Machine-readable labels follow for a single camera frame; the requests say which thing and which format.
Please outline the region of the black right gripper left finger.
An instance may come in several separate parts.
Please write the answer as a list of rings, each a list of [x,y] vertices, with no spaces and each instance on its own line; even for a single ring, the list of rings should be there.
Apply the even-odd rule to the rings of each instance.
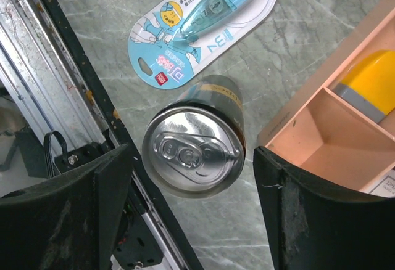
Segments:
[[[75,168],[1,198],[2,269],[95,269],[93,177]]]

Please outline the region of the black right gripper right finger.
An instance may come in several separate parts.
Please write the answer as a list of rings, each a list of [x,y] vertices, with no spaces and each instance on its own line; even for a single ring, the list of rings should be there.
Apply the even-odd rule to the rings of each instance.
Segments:
[[[275,269],[393,269],[394,199],[337,185],[257,147],[254,177]]]

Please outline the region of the black yellow beverage can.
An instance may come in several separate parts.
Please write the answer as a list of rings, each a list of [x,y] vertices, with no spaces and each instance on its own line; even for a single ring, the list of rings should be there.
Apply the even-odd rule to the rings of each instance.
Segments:
[[[159,111],[141,146],[151,181],[183,198],[229,188],[246,158],[243,98],[229,77],[209,75]]]

